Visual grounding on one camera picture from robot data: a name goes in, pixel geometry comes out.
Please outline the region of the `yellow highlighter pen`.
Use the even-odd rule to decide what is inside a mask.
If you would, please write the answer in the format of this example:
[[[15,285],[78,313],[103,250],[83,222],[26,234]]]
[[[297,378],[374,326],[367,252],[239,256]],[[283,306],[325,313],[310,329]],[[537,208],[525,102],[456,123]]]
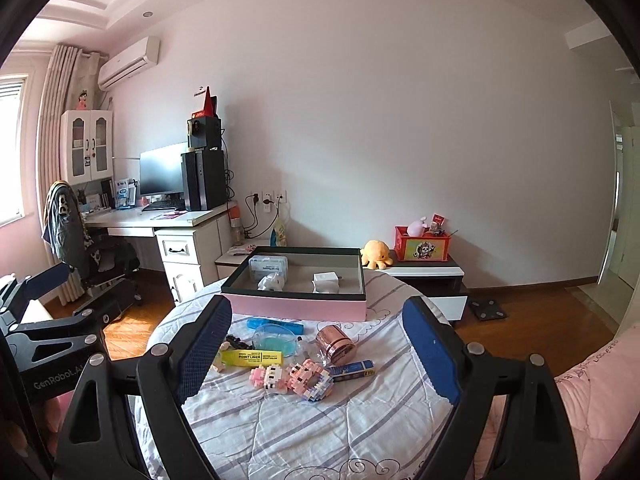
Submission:
[[[281,365],[283,362],[280,351],[269,350],[224,350],[221,359],[224,365],[249,368]]]

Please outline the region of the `black doll figure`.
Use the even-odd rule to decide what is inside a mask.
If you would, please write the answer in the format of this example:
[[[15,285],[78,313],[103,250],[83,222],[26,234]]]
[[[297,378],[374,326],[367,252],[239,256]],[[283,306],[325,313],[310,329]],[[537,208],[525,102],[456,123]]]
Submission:
[[[226,338],[224,338],[225,341],[228,342],[228,344],[230,344],[230,347],[234,350],[254,350],[255,347],[252,344],[248,344],[245,341],[242,341],[241,338],[235,337],[231,334],[228,334],[226,336]]]

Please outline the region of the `small blue battery box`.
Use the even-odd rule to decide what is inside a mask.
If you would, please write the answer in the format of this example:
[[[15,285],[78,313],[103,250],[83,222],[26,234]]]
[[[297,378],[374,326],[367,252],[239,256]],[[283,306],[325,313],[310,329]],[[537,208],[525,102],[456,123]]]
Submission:
[[[376,368],[371,360],[363,360],[329,366],[328,371],[334,382],[348,382],[349,380],[372,376],[376,373]]]

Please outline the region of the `small pink brick toy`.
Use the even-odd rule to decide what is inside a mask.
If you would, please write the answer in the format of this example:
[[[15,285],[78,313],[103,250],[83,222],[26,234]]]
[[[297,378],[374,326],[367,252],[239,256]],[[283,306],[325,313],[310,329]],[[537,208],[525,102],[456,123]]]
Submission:
[[[281,365],[258,366],[250,371],[250,384],[267,392],[288,391],[288,374]]]

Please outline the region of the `blue highlighter pen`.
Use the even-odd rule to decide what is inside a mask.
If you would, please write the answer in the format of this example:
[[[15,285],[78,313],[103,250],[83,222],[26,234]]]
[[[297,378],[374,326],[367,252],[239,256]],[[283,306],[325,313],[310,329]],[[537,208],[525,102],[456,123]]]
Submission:
[[[304,326],[300,323],[292,323],[281,320],[272,320],[271,318],[248,318],[246,320],[246,326],[251,330],[258,330],[262,326],[272,326],[286,328],[292,334],[296,336],[302,336],[304,333]]]

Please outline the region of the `clear teal round container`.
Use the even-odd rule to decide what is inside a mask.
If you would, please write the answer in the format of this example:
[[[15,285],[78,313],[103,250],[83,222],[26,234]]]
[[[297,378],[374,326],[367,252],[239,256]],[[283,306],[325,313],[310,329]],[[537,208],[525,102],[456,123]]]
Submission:
[[[284,358],[297,352],[297,336],[286,328],[262,326],[254,331],[252,343],[255,349],[280,351]]]

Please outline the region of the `rose gold round tin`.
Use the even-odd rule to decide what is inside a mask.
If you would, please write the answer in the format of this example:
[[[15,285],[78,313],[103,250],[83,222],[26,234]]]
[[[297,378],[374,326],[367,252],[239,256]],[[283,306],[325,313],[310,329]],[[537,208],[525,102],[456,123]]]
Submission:
[[[331,365],[344,365],[356,356],[356,344],[337,325],[327,325],[318,331],[316,344]]]

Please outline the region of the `pink brick toy figure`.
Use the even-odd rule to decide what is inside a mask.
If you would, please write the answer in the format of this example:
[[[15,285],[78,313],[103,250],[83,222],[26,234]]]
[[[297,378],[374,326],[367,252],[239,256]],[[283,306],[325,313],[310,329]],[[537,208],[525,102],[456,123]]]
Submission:
[[[334,385],[330,372],[314,362],[306,359],[288,368],[286,386],[292,393],[309,402],[319,402],[326,398]]]

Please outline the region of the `pink black storage box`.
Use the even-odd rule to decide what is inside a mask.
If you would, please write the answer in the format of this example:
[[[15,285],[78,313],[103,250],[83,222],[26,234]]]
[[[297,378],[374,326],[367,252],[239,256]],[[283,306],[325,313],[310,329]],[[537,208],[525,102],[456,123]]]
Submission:
[[[248,259],[257,255],[288,258],[282,292],[262,292],[250,278]],[[335,272],[338,294],[315,294],[315,273]],[[303,321],[363,322],[367,318],[366,286],[356,248],[257,247],[221,285],[236,314]]]

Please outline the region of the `black bathroom scale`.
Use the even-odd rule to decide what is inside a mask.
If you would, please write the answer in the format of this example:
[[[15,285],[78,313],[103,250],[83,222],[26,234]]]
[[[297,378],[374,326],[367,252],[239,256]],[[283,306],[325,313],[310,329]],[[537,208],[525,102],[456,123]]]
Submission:
[[[493,299],[473,300],[470,303],[470,309],[480,322],[504,320],[508,317],[506,312],[500,308],[498,302]]]

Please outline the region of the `black office chair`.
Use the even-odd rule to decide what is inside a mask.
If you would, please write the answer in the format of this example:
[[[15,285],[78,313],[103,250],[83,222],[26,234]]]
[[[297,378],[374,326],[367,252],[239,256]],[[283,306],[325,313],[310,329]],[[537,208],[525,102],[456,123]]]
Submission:
[[[140,269],[134,246],[108,235],[91,236],[76,194],[63,180],[49,188],[42,239],[52,254],[79,276],[87,292],[96,291],[91,302],[74,312],[76,315],[91,311],[103,325],[108,325],[141,300],[137,285],[131,281]]]

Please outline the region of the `black white tv stand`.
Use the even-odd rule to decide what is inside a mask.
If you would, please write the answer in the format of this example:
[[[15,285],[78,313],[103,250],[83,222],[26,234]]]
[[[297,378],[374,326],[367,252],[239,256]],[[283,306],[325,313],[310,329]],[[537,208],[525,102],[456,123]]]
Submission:
[[[464,271],[451,256],[446,261],[397,261],[384,273],[398,278],[427,297],[451,323],[462,320],[469,299]]]

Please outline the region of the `striped white quilt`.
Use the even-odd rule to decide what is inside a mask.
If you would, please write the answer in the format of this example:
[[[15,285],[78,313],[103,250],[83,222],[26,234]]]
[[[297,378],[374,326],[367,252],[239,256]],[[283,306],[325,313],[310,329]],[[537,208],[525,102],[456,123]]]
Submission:
[[[183,404],[191,429],[223,479],[411,479],[451,411],[436,393],[402,324],[413,287],[364,274],[367,319],[342,330],[373,375],[340,382],[311,403],[250,384],[246,368],[210,370]]]

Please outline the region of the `white bedside cabinet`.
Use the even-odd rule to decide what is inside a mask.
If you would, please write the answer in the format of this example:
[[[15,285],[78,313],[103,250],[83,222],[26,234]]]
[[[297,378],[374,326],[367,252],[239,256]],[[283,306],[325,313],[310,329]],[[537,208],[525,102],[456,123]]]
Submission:
[[[228,278],[235,269],[257,248],[255,244],[233,246],[228,252],[224,252],[216,261],[215,266],[218,278]]]

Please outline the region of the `red storage crate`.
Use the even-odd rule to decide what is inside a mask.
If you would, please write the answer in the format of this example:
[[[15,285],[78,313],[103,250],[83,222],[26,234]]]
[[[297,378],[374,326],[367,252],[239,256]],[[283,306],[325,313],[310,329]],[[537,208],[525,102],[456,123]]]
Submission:
[[[398,261],[444,262],[448,259],[451,235],[411,236],[406,226],[396,226],[394,252]]]

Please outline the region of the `white desk with drawers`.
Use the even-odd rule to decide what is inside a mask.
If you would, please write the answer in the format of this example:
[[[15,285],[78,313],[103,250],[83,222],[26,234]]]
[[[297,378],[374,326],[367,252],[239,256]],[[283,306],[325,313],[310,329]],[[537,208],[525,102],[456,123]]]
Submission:
[[[230,202],[183,214],[142,208],[110,210],[88,214],[86,225],[107,230],[111,236],[155,240],[172,298],[181,304],[220,280],[216,261],[232,245],[229,211],[234,206]]]

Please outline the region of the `pink pillow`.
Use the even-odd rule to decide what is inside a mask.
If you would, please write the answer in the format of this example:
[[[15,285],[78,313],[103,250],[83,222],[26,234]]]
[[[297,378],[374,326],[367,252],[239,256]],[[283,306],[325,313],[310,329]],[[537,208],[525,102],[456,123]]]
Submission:
[[[597,478],[639,414],[639,326],[555,378],[576,445],[580,476]]]

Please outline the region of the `clear dental flosser box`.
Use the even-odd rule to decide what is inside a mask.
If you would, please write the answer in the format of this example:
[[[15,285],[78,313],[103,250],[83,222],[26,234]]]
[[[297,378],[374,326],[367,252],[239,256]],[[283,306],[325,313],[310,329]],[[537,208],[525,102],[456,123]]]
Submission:
[[[278,274],[281,278],[288,277],[288,258],[285,256],[257,255],[248,259],[250,278],[259,282],[269,274]]]

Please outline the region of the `yellow octopus plush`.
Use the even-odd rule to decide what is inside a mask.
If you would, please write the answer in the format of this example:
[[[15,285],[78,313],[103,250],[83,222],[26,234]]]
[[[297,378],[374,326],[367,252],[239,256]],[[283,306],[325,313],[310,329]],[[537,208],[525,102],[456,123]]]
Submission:
[[[394,263],[390,248],[380,240],[369,240],[360,249],[361,264],[370,270],[385,270]]]

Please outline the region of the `pink plush toy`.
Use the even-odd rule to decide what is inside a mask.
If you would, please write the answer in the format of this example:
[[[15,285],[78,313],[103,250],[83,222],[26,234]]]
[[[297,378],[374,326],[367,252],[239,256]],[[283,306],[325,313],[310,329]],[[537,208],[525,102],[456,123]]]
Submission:
[[[422,217],[407,226],[407,235],[408,237],[422,237],[428,232],[429,228],[430,224],[425,217]]]

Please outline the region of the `white square charger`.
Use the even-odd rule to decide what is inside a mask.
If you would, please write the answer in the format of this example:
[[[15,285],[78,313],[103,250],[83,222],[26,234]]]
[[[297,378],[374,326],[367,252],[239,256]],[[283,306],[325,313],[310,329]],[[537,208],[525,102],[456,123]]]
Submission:
[[[312,284],[315,294],[338,294],[340,292],[340,277],[333,271],[315,273]]]

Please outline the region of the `black computer monitor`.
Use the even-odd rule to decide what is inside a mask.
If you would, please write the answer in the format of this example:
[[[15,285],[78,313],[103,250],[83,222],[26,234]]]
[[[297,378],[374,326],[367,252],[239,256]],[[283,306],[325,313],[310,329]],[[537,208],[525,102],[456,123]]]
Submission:
[[[182,154],[185,143],[170,144],[140,154],[140,193],[142,196],[183,192]]]

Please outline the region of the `snack bag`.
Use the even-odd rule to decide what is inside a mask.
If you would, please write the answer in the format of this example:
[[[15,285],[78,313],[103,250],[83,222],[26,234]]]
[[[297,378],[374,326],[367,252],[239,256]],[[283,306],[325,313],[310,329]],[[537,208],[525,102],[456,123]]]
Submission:
[[[274,219],[272,230],[270,233],[270,246],[271,247],[285,247],[288,244],[286,241],[286,226],[279,216]]]

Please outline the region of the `white door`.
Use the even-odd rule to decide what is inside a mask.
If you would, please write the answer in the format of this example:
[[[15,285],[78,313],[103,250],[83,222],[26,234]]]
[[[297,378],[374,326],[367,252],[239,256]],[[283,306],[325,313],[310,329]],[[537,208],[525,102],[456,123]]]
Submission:
[[[600,278],[613,274],[635,288],[639,277],[639,127],[610,102],[614,142],[614,197]]]

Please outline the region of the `black computer tower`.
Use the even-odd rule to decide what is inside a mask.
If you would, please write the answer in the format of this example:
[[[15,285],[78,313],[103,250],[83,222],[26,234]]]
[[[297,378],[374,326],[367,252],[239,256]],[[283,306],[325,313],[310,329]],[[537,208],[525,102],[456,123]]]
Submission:
[[[223,151],[182,153],[181,171],[187,211],[212,210],[227,201]]]

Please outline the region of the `black speaker box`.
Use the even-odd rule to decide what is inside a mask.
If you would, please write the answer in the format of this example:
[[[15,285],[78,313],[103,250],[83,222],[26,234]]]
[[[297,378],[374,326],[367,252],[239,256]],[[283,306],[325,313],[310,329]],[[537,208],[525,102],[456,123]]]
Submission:
[[[188,147],[190,150],[219,151],[221,139],[221,120],[217,115],[188,120]]]

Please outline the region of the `white air conditioner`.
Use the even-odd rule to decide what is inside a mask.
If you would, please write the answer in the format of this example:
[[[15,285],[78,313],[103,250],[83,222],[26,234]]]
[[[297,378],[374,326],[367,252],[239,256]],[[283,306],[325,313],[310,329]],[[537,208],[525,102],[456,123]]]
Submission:
[[[100,68],[99,89],[110,90],[115,84],[155,66],[159,58],[160,38],[149,36],[137,41]]]

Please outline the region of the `white wall cabinet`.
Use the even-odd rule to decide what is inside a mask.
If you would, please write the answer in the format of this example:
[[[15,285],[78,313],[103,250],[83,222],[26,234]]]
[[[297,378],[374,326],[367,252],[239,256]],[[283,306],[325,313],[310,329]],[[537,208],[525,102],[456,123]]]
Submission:
[[[113,177],[113,113],[68,110],[61,116],[61,171],[70,185]]]

